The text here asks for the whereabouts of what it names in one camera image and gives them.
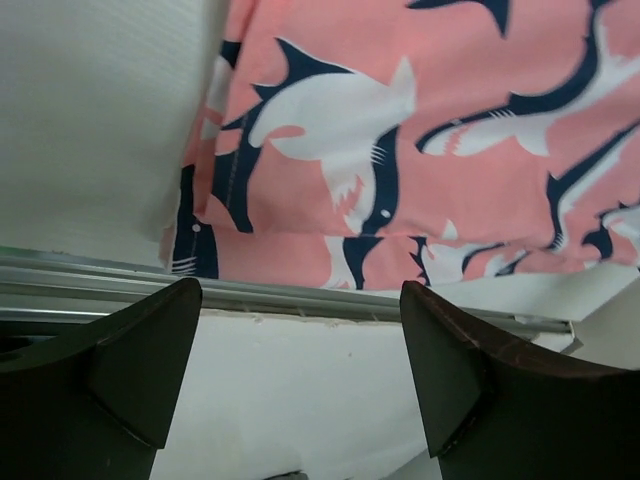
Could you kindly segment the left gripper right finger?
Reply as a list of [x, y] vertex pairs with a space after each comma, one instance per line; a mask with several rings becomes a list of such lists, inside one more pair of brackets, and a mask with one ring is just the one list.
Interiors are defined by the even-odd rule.
[[415, 281], [400, 313], [445, 479], [635, 479], [639, 374], [545, 349]]

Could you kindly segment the pink shark print shorts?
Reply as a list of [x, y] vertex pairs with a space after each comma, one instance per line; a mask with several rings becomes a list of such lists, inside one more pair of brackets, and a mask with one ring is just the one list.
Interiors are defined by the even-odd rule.
[[639, 265], [635, 1], [233, 1], [170, 272], [397, 290]]

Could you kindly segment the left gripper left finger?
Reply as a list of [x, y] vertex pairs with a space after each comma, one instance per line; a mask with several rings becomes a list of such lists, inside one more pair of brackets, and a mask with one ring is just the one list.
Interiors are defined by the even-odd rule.
[[186, 278], [83, 325], [2, 322], [2, 478], [149, 478], [201, 303]]

